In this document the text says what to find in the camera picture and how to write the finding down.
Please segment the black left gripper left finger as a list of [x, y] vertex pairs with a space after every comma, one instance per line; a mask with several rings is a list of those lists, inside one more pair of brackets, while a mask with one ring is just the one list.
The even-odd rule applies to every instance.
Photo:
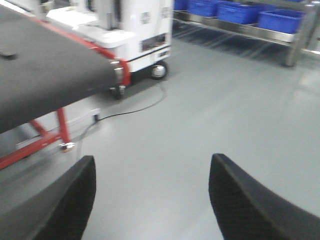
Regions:
[[83, 156], [45, 189], [0, 215], [2, 240], [80, 240], [96, 196], [96, 163]]

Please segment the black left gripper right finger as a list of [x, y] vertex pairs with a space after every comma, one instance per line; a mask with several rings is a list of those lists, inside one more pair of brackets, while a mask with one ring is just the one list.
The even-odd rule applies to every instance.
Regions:
[[208, 194], [225, 240], [318, 240], [320, 218], [265, 187], [222, 153], [211, 157]]

